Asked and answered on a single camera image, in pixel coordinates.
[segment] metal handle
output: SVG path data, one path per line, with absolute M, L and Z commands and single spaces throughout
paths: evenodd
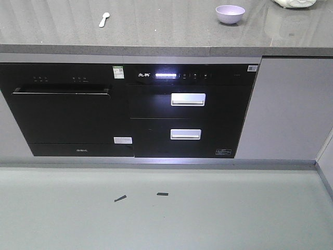
M 172 101 L 172 106 L 203 106 L 203 101 Z
M 171 129 L 171 140 L 199 140 L 201 138 L 201 129 Z
M 172 93 L 171 106 L 204 106 L 205 93 Z
M 108 95 L 109 89 L 103 89 L 102 93 L 66 93 L 66 92 L 22 92 L 21 88 L 18 87 L 12 92 L 12 95 Z
M 174 134 L 174 135 L 171 135 L 171 139 L 199 140 L 200 136 L 198 136 L 198 135 Z

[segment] kitchen counter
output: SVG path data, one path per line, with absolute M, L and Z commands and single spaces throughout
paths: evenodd
M 238 24 L 218 21 L 223 4 L 246 10 Z M 0 53 L 333 56 L 333 1 L 283 9 L 270 0 L 5 0 L 0 23 Z

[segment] black debris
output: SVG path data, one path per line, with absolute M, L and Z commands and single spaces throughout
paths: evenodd
M 168 196 L 169 193 L 157 193 L 157 195 Z
M 123 196 L 121 196 L 120 198 L 115 199 L 114 202 L 117 202 L 117 201 L 120 201 L 120 200 L 122 200 L 122 199 L 125 199 L 126 197 L 127 197 L 126 195 L 123 195 Z

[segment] gray floor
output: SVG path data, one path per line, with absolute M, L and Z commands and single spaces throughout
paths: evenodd
M 0 225 L 10 250 L 333 249 L 306 170 L 0 168 Z

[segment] white spoon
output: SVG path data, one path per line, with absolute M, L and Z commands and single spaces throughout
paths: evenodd
M 100 27 L 100 28 L 103 28 L 103 27 L 104 27 L 105 20 L 106 20 L 107 18 L 109 18 L 109 17 L 110 17 L 110 13 L 105 12 L 105 13 L 103 14 L 103 19 L 102 19 L 102 21 L 99 23 L 99 27 Z

